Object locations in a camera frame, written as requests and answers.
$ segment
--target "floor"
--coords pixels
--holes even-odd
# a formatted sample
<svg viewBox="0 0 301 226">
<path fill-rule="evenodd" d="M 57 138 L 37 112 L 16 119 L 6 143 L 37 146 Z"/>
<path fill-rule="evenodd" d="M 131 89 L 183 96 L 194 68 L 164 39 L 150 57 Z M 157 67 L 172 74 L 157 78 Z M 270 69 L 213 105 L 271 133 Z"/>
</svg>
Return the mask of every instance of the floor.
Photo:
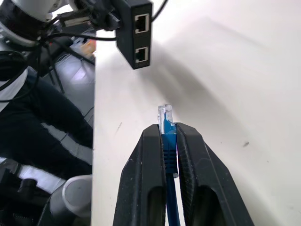
<svg viewBox="0 0 301 226">
<path fill-rule="evenodd" d="M 56 68 L 65 90 L 65 96 L 68 97 L 82 112 L 88 123 L 93 126 L 94 122 L 94 85 L 95 71 L 94 67 L 88 63 L 81 62 L 77 58 L 65 55 L 56 63 Z M 43 78 L 51 83 L 47 75 Z M 62 144 L 75 156 L 92 164 L 92 150 L 75 143 L 68 135 L 54 128 L 44 125 Z M 50 175 L 42 170 L 23 166 L 20 172 L 21 178 L 34 178 L 38 181 L 38 186 L 45 191 L 52 193 L 58 188 L 64 180 Z"/>
</svg>

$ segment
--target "ethernet port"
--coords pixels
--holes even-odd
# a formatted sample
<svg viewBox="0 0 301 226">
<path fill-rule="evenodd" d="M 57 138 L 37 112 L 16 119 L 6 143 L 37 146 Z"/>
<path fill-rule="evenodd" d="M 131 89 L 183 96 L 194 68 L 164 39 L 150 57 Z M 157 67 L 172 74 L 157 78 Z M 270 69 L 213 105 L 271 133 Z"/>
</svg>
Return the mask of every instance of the ethernet port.
<svg viewBox="0 0 301 226">
<path fill-rule="evenodd" d="M 135 16 L 135 33 L 148 32 L 150 29 L 150 15 L 141 14 Z"/>
<path fill-rule="evenodd" d="M 144 62 L 149 60 L 149 48 L 137 48 L 135 51 L 136 54 L 136 63 Z"/>
</svg>

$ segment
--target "black pants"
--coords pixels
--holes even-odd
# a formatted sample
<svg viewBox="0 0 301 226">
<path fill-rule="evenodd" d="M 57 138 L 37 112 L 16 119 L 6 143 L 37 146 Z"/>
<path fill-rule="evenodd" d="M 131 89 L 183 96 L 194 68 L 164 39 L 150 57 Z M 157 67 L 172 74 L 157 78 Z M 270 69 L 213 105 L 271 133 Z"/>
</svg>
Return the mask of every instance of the black pants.
<svg viewBox="0 0 301 226">
<path fill-rule="evenodd" d="M 34 80 L 35 75 L 29 70 L 17 96 L 28 91 Z M 42 122 L 92 149 L 93 129 L 79 109 L 52 86 L 39 81 L 28 97 L 10 102 L 0 112 L 0 156 L 63 179 L 92 174 L 92 166 L 74 157 L 41 125 Z"/>
</svg>

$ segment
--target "white table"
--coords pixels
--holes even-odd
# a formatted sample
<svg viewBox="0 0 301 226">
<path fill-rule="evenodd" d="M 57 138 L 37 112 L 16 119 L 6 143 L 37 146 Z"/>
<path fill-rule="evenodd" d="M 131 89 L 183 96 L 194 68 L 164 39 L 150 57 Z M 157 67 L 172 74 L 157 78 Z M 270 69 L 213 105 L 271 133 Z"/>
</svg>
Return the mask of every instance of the white table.
<svg viewBox="0 0 301 226">
<path fill-rule="evenodd" d="M 301 225 L 300 8 L 171 0 L 153 24 L 151 66 L 136 71 L 98 43 L 93 226 L 112 225 L 121 171 L 165 103 L 230 169 L 255 225 Z"/>
</svg>

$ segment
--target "white cylinder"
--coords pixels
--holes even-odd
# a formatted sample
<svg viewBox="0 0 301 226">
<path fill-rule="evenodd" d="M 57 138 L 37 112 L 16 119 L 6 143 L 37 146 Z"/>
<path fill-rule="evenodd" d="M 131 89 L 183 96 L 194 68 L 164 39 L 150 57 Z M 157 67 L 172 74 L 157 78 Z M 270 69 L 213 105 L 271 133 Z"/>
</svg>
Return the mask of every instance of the white cylinder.
<svg viewBox="0 0 301 226">
<path fill-rule="evenodd" d="M 22 11 L 40 20 L 48 19 L 49 11 L 56 0 L 12 0 Z"/>
</svg>

